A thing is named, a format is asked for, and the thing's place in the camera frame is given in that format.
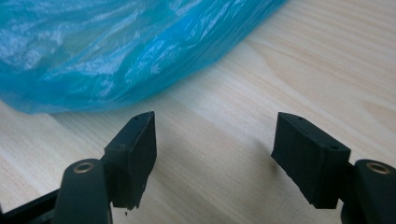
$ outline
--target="blue plastic bag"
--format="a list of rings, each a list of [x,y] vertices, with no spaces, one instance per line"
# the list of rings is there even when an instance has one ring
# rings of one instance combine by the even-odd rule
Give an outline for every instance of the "blue plastic bag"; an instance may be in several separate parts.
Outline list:
[[[26,113],[135,103],[204,68],[284,0],[7,0],[0,98]]]

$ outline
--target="wooden table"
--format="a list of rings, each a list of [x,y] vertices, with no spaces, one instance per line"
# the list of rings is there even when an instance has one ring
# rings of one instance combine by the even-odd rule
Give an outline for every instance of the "wooden table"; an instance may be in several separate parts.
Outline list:
[[[139,209],[115,223],[340,223],[270,154],[277,112],[311,120],[350,162],[396,166],[396,2],[289,1],[219,63],[137,105],[25,115],[0,104],[4,211],[59,188],[134,115],[154,110],[158,158]]]

